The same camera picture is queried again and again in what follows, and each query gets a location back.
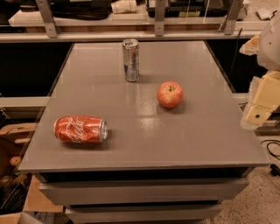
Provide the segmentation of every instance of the metal bracket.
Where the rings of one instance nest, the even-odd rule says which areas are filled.
[[[165,33],[165,0],[156,0],[155,35],[162,37]]]
[[[45,24],[45,31],[49,38],[57,38],[58,31],[53,21],[53,15],[47,0],[36,0],[36,4]]]
[[[224,34],[233,34],[235,31],[235,24],[238,18],[240,9],[242,8],[243,0],[233,0],[227,14],[225,23],[223,24]]]

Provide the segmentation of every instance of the metal drawer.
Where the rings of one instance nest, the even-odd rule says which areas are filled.
[[[229,200],[248,185],[246,178],[202,178],[43,183],[56,205]]]
[[[152,221],[164,223],[191,223],[191,220],[213,218],[221,205],[172,206],[98,206],[94,208],[68,208],[66,216],[74,223],[119,223]]]

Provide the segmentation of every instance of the desk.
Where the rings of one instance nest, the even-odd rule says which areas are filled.
[[[170,80],[185,96],[164,109],[156,92]],[[19,169],[77,223],[211,218],[270,162],[241,114],[203,41],[140,42],[136,83],[122,43],[75,44]],[[53,124],[65,115],[103,117],[108,140],[62,143]]]

